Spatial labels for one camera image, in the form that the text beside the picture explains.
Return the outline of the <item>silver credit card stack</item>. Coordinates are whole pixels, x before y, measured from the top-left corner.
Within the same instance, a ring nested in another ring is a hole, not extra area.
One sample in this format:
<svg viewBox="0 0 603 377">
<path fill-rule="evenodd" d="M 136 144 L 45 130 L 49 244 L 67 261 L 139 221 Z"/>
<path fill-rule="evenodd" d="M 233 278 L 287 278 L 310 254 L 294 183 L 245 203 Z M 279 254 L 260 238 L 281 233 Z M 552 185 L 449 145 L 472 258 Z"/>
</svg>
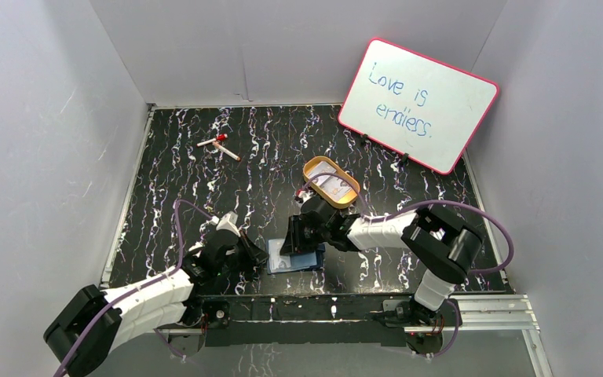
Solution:
<svg viewBox="0 0 603 377">
<path fill-rule="evenodd" d="M 342 198 L 352 192 L 349 184 L 338 177 L 338 169 L 327 161 L 320 161 L 308 173 L 313 178 L 313 183 L 317 185 L 328 198 L 339 202 Z"/>
</svg>

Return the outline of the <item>blue leather card holder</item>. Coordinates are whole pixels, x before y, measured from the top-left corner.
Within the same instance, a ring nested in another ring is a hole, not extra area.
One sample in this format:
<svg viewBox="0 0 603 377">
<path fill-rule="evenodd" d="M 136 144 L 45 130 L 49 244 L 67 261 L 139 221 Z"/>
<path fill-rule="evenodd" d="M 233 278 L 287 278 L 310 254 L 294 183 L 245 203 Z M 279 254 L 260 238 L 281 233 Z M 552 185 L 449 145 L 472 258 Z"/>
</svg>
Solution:
<svg viewBox="0 0 603 377">
<path fill-rule="evenodd" d="M 271 239 L 267 243 L 269 259 L 267 273 L 270 275 L 313 271 L 321 268 L 324 261 L 325 244 L 322 243 L 312 253 L 281 255 L 284 239 Z"/>
</svg>

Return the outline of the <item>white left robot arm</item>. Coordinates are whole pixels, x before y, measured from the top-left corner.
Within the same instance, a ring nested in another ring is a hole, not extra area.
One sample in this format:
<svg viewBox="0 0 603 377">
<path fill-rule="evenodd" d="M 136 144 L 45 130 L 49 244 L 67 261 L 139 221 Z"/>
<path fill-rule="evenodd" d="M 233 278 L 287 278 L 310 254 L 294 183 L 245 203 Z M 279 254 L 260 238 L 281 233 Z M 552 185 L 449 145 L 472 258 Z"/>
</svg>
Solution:
<svg viewBox="0 0 603 377">
<path fill-rule="evenodd" d="M 244 274 L 269 256 L 243 231 L 218 229 L 165 271 L 123 287 L 80 289 L 43 333 L 59 376 L 86 376 L 125 342 L 171 324 L 205 324 L 196 289 Z"/>
</svg>

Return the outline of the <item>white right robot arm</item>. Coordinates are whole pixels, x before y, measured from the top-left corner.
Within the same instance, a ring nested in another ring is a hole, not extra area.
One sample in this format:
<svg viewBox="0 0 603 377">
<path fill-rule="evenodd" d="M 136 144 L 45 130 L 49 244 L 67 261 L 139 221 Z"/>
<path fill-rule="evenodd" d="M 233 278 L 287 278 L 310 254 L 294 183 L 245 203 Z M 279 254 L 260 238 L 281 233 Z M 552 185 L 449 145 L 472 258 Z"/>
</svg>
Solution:
<svg viewBox="0 0 603 377">
<path fill-rule="evenodd" d="M 430 325 L 442 304 L 467 278 L 484 238 L 442 201 L 384 217 L 349 214 L 319 196 L 304 202 L 290 217 L 281 256 L 309 254 L 327 243 L 339 251 L 376 247 L 408 249 L 426 267 L 411 303 L 411 316 Z"/>
</svg>

